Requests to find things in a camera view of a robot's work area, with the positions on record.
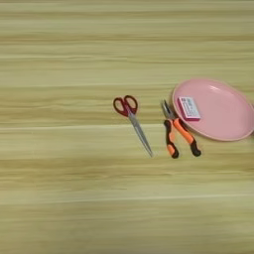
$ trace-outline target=scissors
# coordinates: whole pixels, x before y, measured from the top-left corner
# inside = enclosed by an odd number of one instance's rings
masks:
[[[139,139],[141,140],[143,146],[145,147],[145,149],[147,150],[148,154],[153,157],[153,152],[152,149],[150,148],[150,145],[146,139],[146,136],[143,132],[143,130],[141,129],[141,126],[136,118],[136,113],[138,110],[138,101],[131,95],[126,95],[125,97],[121,98],[121,97],[117,97],[114,99],[113,101],[113,106],[115,108],[115,110],[125,116],[128,117],[133,125],[133,128],[135,129],[136,133],[138,134]]]
[[[177,158],[179,156],[179,150],[174,144],[175,135],[173,133],[173,126],[182,134],[182,136],[187,140],[190,144],[190,149],[192,154],[196,157],[201,155],[201,151],[198,149],[196,140],[194,136],[188,131],[184,122],[179,117],[176,117],[174,112],[171,110],[170,106],[166,102],[166,100],[162,101],[162,108],[166,120],[164,121],[164,125],[167,130],[167,148],[172,156],[172,158]]]

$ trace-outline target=pliers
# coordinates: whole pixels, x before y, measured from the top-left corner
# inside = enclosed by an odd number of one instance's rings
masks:
[[[167,130],[167,133],[166,133],[167,148],[172,158],[175,159],[179,157],[179,150],[174,144],[175,135],[172,130],[173,126],[182,134],[182,136],[184,136],[184,138],[190,144],[190,149],[193,155],[196,157],[200,156],[201,151],[198,149],[196,145],[196,140],[193,137],[193,135],[188,131],[183,120],[175,116],[174,112],[171,110],[166,100],[162,102],[162,108],[163,108],[164,115],[166,117],[166,120],[164,121],[164,125]]]

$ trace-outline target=orange pliers handle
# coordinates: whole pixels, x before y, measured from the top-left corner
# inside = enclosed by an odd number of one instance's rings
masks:
[[[179,157],[179,151],[174,143],[175,135],[173,133],[173,126],[175,126],[175,128],[182,134],[182,136],[190,144],[190,149],[192,151],[192,154],[196,157],[201,155],[201,150],[197,147],[195,138],[188,131],[188,129],[185,126],[185,123],[180,118],[176,118],[174,120],[167,119],[164,121],[164,125],[167,130],[167,134],[166,134],[167,148],[168,148],[172,158],[175,159],[175,158]]]

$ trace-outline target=scissors blade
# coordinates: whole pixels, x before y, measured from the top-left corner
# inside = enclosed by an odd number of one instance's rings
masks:
[[[145,134],[144,134],[137,118],[136,118],[136,116],[132,112],[130,112],[130,110],[128,110],[128,111],[129,111],[129,119],[130,119],[136,133],[138,134],[138,137],[139,137],[140,141],[142,142],[143,146],[145,147],[145,149],[147,150],[149,155],[151,157],[153,157],[152,149],[151,149],[151,147],[150,147],[150,145],[149,145],[149,143],[146,139],[146,136],[145,136]]]

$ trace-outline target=pink plate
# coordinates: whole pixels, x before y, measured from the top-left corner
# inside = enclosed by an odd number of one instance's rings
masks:
[[[200,114],[199,121],[186,121],[178,98],[192,97]],[[192,130],[220,141],[236,141],[254,131],[254,109],[231,86],[210,79],[190,79],[176,87],[173,103],[180,118]]]

